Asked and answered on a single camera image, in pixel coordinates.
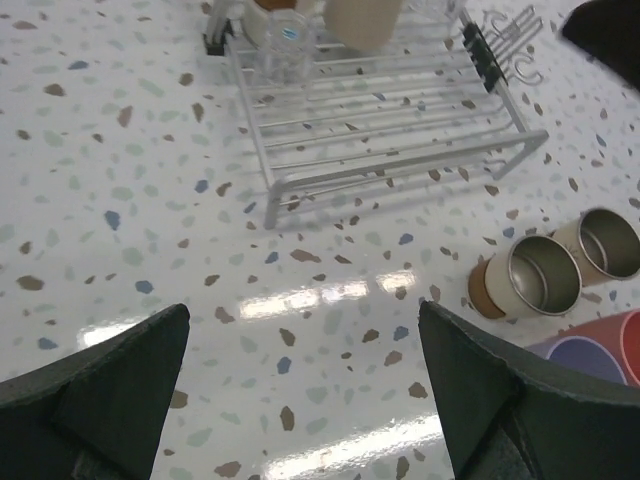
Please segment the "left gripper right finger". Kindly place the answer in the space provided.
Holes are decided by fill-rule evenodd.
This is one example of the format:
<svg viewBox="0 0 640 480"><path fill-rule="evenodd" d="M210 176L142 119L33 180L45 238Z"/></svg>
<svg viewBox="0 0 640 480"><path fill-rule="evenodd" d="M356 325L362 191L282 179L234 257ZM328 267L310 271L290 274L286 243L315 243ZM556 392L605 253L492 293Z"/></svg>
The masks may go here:
<svg viewBox="0 0 640 480"><path fill-rule="evenodd" d="M455 478L638 478L638 389L561 367L432 301L418 329Z"/></svg>

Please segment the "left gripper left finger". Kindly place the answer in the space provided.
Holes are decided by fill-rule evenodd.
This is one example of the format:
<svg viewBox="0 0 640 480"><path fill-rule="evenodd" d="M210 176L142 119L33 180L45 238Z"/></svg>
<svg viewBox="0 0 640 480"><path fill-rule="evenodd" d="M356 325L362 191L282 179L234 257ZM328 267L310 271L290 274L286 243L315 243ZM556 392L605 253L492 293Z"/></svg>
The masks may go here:
<svg viewBox="0 0 640 480"><path fill-rule="evenodd" d="M175 304L1 384L4 479L147 479L186 351Z"/></svg>

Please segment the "small clear glass cup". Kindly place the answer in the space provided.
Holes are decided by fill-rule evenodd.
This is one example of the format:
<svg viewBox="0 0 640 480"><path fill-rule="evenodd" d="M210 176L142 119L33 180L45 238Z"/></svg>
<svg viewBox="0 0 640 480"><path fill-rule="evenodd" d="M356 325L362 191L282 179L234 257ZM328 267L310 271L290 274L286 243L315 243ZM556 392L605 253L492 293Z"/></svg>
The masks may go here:
<svg viewBox="0 0 640 480"><path fill-rule="evenodd" d="M254 64L256 86L303 86L312 66L316 35L309 18L296 12L277 12L267 27Z"/></svg>

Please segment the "tan paper cup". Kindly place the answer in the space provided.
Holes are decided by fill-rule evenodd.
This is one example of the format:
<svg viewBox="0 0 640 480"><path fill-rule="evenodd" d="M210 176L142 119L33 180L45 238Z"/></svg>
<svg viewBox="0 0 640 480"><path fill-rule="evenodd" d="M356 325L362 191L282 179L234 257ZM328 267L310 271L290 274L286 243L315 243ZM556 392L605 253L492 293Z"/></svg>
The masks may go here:
<svg viewBox="0 0 640 480"><path fill-rule="evenodd" d="M328 0L323 18L327 30L345 46L372 51L389 42L402 6L402 0Z"/></svg>

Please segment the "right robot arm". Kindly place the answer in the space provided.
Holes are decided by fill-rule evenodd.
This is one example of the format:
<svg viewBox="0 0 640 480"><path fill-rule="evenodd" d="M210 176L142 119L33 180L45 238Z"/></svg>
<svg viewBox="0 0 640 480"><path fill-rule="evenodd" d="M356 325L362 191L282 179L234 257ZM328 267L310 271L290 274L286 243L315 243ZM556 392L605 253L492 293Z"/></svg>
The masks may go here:
<svg viewBox="0 0 640 480"><path fill-rule="evenodd" d="M639 90L639 0L596 0L579 5L562 37Z"/></svg>

